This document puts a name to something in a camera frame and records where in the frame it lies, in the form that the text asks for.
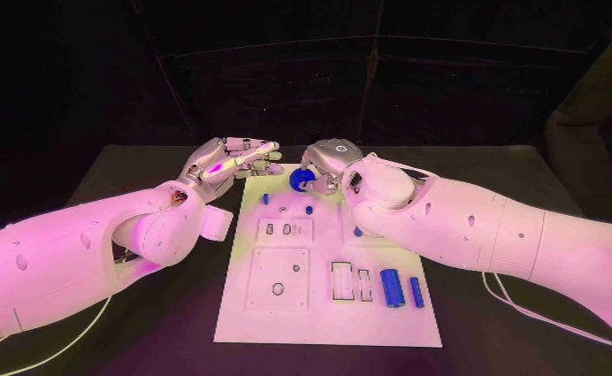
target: small blue part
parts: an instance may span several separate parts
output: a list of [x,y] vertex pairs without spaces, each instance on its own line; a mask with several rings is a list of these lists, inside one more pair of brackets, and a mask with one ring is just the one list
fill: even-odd
[[399,308],[407,305],[405,292],[402,291],[402,282],[395,268],[388,268],[381,271],[381,279],[384,281],[384,291],[386,306]]
[[303,188],[300,188],[300,183],[304,183],[306,181],[314,180],[316,174],[309,170],[303,170],[301,168],[297,168],[294,172],[290,175],[290,186],[297,192],[306,192]]
[[424,295],[421,294],[421,286],[418,285],[418,277],[411,277],[412,296],[415,297],[415,305],[425,308]]

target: white cable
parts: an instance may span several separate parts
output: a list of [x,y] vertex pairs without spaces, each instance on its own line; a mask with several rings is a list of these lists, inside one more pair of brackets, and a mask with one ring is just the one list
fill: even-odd
[[93,328],[96,322],[100,319],[100,316],[103,316],[103,313],[106,312],[106,307],[108,306],[108,303],[111,301],[113,296],[108,297],[108,299],[106,300],[106,304],[103,305],[103,308],[98,312],[98,315],[96,316],[93,322],[90,323],[90,326],[84,329],[84,331],[81,332],[81,334],[77,336],[77,338],[74,339],[74,341],[45,360],[42,360],[39,363],[29,365],[28,367],[25,367],[24,369],[15,370],[9,373],[3,373],[0,374],[0,376],[12,376],[13,374],[22,373],[26,370],[32,370],[35,367],[39,367],[41,365],[44,365],[45,363],[48,363],[60,354],[62,354],[65,352],[65,350],[81,340],[81,338],[85,336],[87,332],[90,331],[90,329]]
[[589,334],[585,330],[576,329],[576,327],[568,326],[564,323],[559,323],[559,321],[551,320],[549,318],[543,317],[540,314],[538,314],[536,312],[528,310],[526,308],[523,308],[520,305],[517,305],[512,298],[510,298],[510,294],[507,293],[507,288],[504,287],[504,283],[500,280],[500,277],[497,276],[497,273],[494,273],[496,279],[497,279],[497,283],[500,285],[502,291],[504,292],[504,297],[507,299],[504,299],[499,294],[494,293],[494,291],[492,290],[492,288],[489,287],[487,284],[487,278],[483,272],[483,283],[484,283],[484,287],[489,290],[489,293],[503,302],[507,303],[522,314],[525,314],[526,316],[545,321],[546,323],[551,323],[552,325],[561,327],[562,329],[568,330],[569,332],[572,332],[574,334],[579,334],[581,336],[584,336],[585,338],[589,338],[594,341],[602,342],[605,343],[605,345],[611,345],[612,346],[612,341],[601,338],[600,336],[595,336],[594,334]]

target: table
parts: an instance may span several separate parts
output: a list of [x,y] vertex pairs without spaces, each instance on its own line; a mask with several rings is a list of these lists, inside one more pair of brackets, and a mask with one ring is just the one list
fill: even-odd
[[[70,205],[150,188],[178,177],[195,147],[104,147]],[[281,149],[299,162],[304,147]],[[368,148],[381,157],[480,184],[513,199],[572,214],[581,210],[530,146]],[[215,205],[240,211],[242,183]],[[481,275],[424,258],[443,349],[218,344],[214,333],[232,249],[202,239],[186,260],[111,300],[91,333],[26,374],[333,375],[610,374],[612,349],[523,316],[486,292]],[[574,326],[611,337],[591,312],[549,289],[504,277],[513,299]],[[36,363],[81,333],[100,304],[0,344],[0,373]]]

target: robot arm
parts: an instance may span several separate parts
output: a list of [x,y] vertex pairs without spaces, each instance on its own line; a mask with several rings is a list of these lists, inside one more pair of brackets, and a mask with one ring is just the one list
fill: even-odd
[[309,146],[301,171],[313,163],[320,179],[335,182],[309,180],[300,188],[340,189],[366,234],[445,265],[538,283],[612,326],[611,224],[528,206],[356,149],[336,139]]
[[[280,174],[278,144],[214,139],[178,181],[42,214],[0,231],[0,337],[71,316],[179,263],[202,235],[224,241],[232,213],[208,203],[235,177]],[[113,242],[139,257],[114,261]]]

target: blue cylinder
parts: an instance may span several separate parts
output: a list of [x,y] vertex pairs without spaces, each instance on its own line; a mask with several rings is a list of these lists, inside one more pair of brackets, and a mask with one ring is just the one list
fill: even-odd
[[402,282],[399,280],[398,270],[388,268],[381,271],[381,280],[384,281],[385,300],[389,308],[399,308],[407,305],[405,292],[402,291]]
[[415,305],[418,308],[425,308],[424,295],[421,294],[421,286],[418,277],[411,277],[412,296],[415,297]]
[[309,170],[303,170],[301,168],[297,168],[294,172],[290,175],[290,186],[297,192],[306,192],[303,188],[300,188],[300,183],[304,183],[304,181],[314,180],[316,174]]

